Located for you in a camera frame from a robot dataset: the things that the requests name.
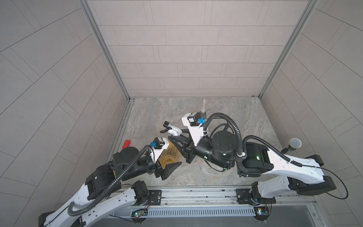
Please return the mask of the orange translucent spray bottle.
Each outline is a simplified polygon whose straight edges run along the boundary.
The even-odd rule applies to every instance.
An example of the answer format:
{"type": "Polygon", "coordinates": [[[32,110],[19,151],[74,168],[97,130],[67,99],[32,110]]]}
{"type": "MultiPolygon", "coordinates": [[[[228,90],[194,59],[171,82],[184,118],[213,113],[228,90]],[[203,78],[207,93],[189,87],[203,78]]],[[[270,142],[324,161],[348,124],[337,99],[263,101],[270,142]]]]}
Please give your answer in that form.
{"type": "Polygon", "coordinates": [[[182,155],[177,147],[173,143],[170,143],[168,148],[161,153],[158,160],[162,169],[165,169],[166,165],[180,162],[181,158],[182,155]]]}

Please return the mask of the black spray nozzle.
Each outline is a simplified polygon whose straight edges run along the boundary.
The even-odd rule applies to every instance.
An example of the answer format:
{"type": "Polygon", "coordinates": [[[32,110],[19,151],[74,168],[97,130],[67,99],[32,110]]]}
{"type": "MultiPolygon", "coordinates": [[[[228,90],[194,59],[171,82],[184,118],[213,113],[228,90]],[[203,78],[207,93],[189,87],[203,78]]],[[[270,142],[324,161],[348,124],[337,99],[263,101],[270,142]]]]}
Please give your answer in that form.
{"type": "Polygon", "coordinates": [[[172,136],[180,136],[182,134],[182,130],[179,129],[178,127],[170,124],[168,121],[165,121],[163,126],[165,127],[165,129],[161,130],[160,133],[169,133],[172,136]]]}

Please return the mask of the clear grey spray bottle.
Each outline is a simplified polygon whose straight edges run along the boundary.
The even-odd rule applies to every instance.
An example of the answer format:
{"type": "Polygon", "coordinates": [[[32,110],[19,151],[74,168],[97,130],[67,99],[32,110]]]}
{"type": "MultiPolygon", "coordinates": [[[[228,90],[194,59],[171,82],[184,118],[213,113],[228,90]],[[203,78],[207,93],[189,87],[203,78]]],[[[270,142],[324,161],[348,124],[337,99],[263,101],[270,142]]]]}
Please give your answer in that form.
{"type": "Polygon", "coordinates": [[[200,116],[202,117],[202,118],[207,118],[207,114],[205,113],[205,112],[199,112],[200,113],[200,116]]]}

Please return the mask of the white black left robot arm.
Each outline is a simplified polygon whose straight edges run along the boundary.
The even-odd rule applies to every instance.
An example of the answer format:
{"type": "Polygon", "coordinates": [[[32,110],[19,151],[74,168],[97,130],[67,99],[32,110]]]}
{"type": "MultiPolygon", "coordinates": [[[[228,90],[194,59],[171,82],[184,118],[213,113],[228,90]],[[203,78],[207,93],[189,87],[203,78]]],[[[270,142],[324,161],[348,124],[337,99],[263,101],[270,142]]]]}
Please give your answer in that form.
{"type": "Polygon", "coordinates": [[[87,227],[122,207],[143,206],[137,217],[157,204],[157,197],[150,194],[144,181],[136,181],[116,197],[110,195],[120,190],[124,181],[142,174],[155,174],[167,179],[181,165],[181,155],[173,147],[164,145],[155,149],[151,145],[142,150],[126,147],[113,155],[112,161],[98,167],[78,192],[56,211],[39,216],[41,227],[87,227]]]}

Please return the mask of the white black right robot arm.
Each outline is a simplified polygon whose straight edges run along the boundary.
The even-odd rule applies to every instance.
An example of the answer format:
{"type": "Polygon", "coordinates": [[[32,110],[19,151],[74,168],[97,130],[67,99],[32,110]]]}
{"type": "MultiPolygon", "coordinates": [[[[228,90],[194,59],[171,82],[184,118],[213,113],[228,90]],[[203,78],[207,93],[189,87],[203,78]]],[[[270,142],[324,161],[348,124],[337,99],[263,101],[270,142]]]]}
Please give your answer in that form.
{"type": "Polygon", "coordinates": [[[195,156],[222,168],[223,171],[234,166],[242,177],[260,177],[276,175],[267,181],[254,182],[251,185],[251,199],[272,199],[278,194],[296,191],[298,195],[314,196],[336,189],[332,178],[324,175],[324,165],[319,155],[305,159],[288,155],[279,155],[272,146],[257,139],[246,142],[247,157],[238,157],[237,136],[227,130],[212,133],[212,137],[202,137],[198,144],[191,137],[169,136],[169,141],[176,146],[191,163],[195,156]]]}

